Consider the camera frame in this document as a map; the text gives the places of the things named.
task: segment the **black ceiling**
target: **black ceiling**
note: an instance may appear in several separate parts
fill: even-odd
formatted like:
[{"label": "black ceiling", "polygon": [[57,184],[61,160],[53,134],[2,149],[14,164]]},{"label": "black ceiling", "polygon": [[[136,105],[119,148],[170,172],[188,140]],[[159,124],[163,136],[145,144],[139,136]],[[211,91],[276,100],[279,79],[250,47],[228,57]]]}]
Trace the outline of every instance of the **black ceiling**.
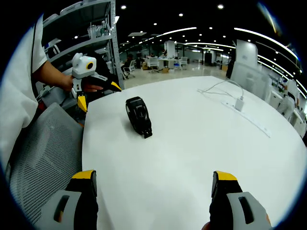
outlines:
[{"label": "black ceiling", "polygon": [[[66,0],[59,2],[59,4],[52,6],[46,12],[44,17],[48,17],[53,13],[60,12],[61,9],[77,2],[76,0]],[[217,5],[221,3],[224,5],[224,9],[219,10]],[[122,10],[121,5],[126,5],[127,8]],[[234,27],[252,30],[268,37],[271,37],[285,46],[289,46],[294,50],[293,44],[291,44],[288,34],[282,34],[274,32],[273,27],[268,23],[267,19],[263,16],[257,2],[253,0],[249,1],[171,1],[171,0],[155,0],[151,2],[145,2],[141,0],[117,0],[116,1],[116,15],[119,16],[117,22],[117,35],[118,43],[126,43],[125,46],[119,46],[120,52],[127,50],[127,48],[138,45],[140,41],[144,41],[145,38],[152,38],[152,34],[163,34],[165,32],[183,29],[188,27],[197,27],[195,30],[177,32],[170,35],[160,36],[150,41],[144,42],[144,44],[163,44],[164,41],[172,40],[179,43],[187,42],[205,42],[216,43],[233,46],[233,41],[237,39],[251,40],[258,48],[258,54],[262,55],[270,60],[276,59],[277,64],[284,67],[290,73],[295,72],[297,77],[304,85],[305,78],[300,74],[299,69],[292,62],[296,63],[300,67],[300,63],[296,61],[289,52],[282,49],[275,43],[268,41],[262,37],[235,31]],[[146,32],[143,36],[136,36],[134,39],[128,37],[132,32]],[[259,43],[270,46],[270,49]],[[223,48],[225,53],[234,52],[229,48]],[[285,58],[281,54],[276,54],[274,50],[277,50],[281,54],[284,54]],[[272,66],[272,63],[264,61],[266,64]]]}]

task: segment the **shelving unit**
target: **shelving unit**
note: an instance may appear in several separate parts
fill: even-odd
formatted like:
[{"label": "shelving unit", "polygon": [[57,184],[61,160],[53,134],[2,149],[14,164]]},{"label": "shelving unit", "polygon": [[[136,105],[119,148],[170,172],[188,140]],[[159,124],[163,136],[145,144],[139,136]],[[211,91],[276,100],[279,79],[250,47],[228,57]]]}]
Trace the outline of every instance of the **shelving unit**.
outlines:
[{"label": "shelving unit", "polygon": [[58,67],[71,61],[75,53],[86,54],[88,51],[105,48],[107,59],[112,62],[113,72],[118,76],[119,85],[123,89],[124,84],[120,69],[115,24],[115,0],[81,2],[67,7],[59,16],[44,22],[42,45],[47,44],[54,38],[67,39],[67,37],[74,37],[76,31],[80,30],[80,28],[86,30],[91,23],[101,22],[102,20],[107,24],[109,35],[76,44],[61,51],[50,58],[49,61],[55,67]]},{"label": "shelving unit", "polygon": [[[85,42],[81,42],[68,49],[63,50],[59,54],[50,58],[49,61],[51,63],[54,63],[54,62],[59,63],[59,62],[71,60],[75,53],[85,53],[89,49],[96,50],[96,49],[101,49],[102,47],[106,47],[110,39],[112,39],[112,36],[108,35],[108,36],[93,38]],[[65,58],[65,56],[68,54],[72,54],[72,56]]]}]

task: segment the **white table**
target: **white table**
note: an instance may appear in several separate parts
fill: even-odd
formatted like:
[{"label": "white table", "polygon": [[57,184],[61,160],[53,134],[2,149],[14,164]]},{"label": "white table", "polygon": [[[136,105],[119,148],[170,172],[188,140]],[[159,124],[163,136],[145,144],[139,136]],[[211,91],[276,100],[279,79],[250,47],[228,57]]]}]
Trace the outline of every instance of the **white table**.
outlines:
[{"label": "white table", "polygon": [[[244,91],[243,112],[271,138],[221,104],[229,96],[202,95],[220,79],[191,77],[146,84],[89,104],[83,170],[97,171],[98,229],[197,230],[209,221],[213,171],[237,177],[266,208],[273,226],[301,186],[307,151],[275,109]],[[217,86],[235,97],[241,89]],[[153,136],[144,139],[128,119],[125,102],[140,96]]]}]

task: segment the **white sleeve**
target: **white sleeve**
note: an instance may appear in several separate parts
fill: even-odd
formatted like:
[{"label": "white sleeve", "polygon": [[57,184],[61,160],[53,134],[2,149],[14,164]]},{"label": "white sleeve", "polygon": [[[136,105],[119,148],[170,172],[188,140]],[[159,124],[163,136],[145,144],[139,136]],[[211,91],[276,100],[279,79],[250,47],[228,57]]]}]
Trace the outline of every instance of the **white sleeve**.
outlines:
[{"label": "white sleeve", "polygon": [[35,40],[33,47],[33,64],[32,73],[34,73],[41,65],[47,61],[45,51],[42,47],[42,36],[43,36],[43,16],[41,16],[36,24]]}]

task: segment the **person's arm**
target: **person's arm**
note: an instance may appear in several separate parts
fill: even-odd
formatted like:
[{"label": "person's arm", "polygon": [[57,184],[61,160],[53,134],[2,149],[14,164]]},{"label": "person's arm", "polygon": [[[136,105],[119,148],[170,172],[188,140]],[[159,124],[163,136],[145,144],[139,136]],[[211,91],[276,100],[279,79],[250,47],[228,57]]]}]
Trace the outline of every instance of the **person's arm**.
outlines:
[{"label": "person's arm", "polygon": [[[60,87],[65,91],[71,91],[72,89],[72,75],[65,75],[58,71],[49,61],[46,61],[41,65],[34,73],[33,77],[42,83],[50,86]],[[96,85],[84,84],[85,92],[96,92],[103,88]]]}]

